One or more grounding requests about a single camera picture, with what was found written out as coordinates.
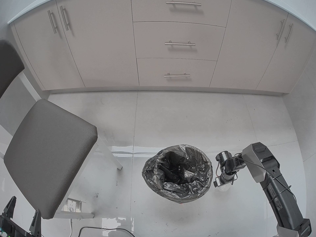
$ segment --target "chair seat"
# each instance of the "chair seat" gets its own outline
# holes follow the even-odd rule
[[[53,218],[97,137],[94,125],[47,100],[36,102],[20,124],[4,163],[43,219]]]

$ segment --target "trash bin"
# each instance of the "trash bin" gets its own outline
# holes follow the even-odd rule
[[[177,203],[187,203],[209,190],[213,169],[211,161],[200,149],[176,145],[148,159],[142,176],[158,195]]]

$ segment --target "gray chair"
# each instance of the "gray chair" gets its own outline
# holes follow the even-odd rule
[[[61,211],[73,181],[97,147],[118,169],[122,165],[98,136],[94,125],[41,99],[23,69],[14,47],[0,39],[0,97],[14,78],[20,77],[37,100],[0,158],[28,202],[41,211],[43,219],[93,218],[92,213]]]

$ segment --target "black trash bag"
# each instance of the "black trash bag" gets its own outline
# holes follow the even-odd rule
[[[149,188],[158,195],[177,203],[187,203],[209,190],[213,168],[200,149],[176,145],[148,159],[142,176]]]

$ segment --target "drawer handle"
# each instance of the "drawer handle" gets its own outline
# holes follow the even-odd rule
[[[171,75],[170,73],[168,73],[167,75],[164,75],[164,77],[190,77],[190,75],[187,75],[186,73],[184,73],[183,75]]]
[[[188,41],[188,43],[172,43],[171,40],[169,42],[166,42],[165,45],[189,45],[189,46],[195,46],[194,43],[191,43]]]
[[[49,20],[51,21],[51,24],[52,24],[52,27],[53,27],[53,30],[54,30],[54,34],[55,34],[55,33],[57,33],[56,32],[57,26],[54,25],[54,21],[53,21],[53,18],[52,18],[53,13],[50,10],[48,10],[47,12],[48,12]]]
[[[287,41],[289,40],[292,29],[293,29],[293,24],[290,25],[290,32],[289,32],[289,35],[287,37],[285,37],[285,43],[287,43]]]
[[[66,31],[68,31],[69,30],[69,28],[68,28],[69,23],[67,23],[67,20],[66,20],[66,17],[65,17],[65,10],[66,10],[66,8],[63,8],[62,6],[60,7],[61,16],[63,17],[64,24],[65,24],[65,27],[66,27]]]
[[[167,4],[186,4],[186,5],[202,6],[201,3],[196,3],[196,2],[175,2],[173,0],[166,1],[166,3]]]
[[[282,31],[282,29],[283,29],[283,25],[284,25],[284,23],[285,23],[285,19],[283,19],[283,21],[281,20],[281,23],[282,23],[281,29],[280,29],[279,33],[276,34],[276,35],[277,35],[277,40],[278,40],[279,37],[282,35],[281,31]]]

